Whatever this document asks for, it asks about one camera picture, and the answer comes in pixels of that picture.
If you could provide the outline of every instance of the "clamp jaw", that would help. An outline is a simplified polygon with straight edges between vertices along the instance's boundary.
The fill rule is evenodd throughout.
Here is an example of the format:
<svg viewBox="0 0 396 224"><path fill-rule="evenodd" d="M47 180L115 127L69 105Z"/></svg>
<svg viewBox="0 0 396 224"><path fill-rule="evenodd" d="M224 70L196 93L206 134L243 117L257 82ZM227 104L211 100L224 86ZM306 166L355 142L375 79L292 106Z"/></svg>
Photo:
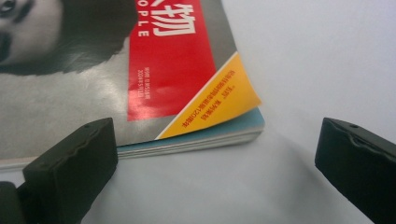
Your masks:
<svg viewBox="0 0 396 224"><path fill-rule="evenodd" d="M20 187L0 182L0 223L79 223L117 163L113 120L83 125L28 164Z"/></svg>

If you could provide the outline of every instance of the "woman's hair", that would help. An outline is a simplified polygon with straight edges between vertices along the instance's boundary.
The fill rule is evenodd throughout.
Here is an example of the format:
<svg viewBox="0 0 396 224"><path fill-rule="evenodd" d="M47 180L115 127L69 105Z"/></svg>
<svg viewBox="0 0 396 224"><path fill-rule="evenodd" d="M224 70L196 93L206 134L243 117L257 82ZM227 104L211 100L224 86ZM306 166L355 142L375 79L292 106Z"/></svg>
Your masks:
<svg viewBox="0 0 396 224"><path fill-rule="evenodd" d="M62 31L54 50L32 63L2 66L0 72L15 75L81 72L117 54L137 21L134 0L62 2Z"/></svg>

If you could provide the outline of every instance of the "yellow label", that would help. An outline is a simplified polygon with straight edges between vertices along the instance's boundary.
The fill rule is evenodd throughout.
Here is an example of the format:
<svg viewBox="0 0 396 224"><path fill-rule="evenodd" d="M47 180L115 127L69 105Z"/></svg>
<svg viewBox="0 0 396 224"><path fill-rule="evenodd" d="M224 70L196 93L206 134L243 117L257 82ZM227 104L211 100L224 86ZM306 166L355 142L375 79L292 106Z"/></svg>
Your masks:
<svg viewBox="0 0 396 224"><path fill-rule="evenodd" d="M194 132L234 119L260 103L236 52L157 139Z"/></svg>

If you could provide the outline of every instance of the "white surface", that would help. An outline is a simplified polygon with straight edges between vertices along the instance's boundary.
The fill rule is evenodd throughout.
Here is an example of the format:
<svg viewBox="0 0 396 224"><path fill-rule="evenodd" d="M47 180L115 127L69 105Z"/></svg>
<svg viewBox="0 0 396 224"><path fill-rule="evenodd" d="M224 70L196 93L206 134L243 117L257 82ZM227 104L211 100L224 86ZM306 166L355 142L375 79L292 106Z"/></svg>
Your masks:
<svg viewBox="0 0 396 224"><path fill-rule="evenodd" d="M314 156L323 117L396 142L396 2L223 3L265 132L248 145L120 161L83 223L371 223Z"/></svg>

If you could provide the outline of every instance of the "magazine cover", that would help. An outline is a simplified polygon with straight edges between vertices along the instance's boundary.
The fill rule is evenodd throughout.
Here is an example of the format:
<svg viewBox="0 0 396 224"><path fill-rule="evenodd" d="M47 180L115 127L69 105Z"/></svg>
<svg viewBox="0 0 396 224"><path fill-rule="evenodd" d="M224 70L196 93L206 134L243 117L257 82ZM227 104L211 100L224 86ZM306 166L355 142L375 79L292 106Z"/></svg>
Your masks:
<svg viewBox="0 0 396 224"><path fill-rule="evenodd" d="M220 0L7 1L0 160L114 120L118 146L191 133L260 104Z"/></svg>

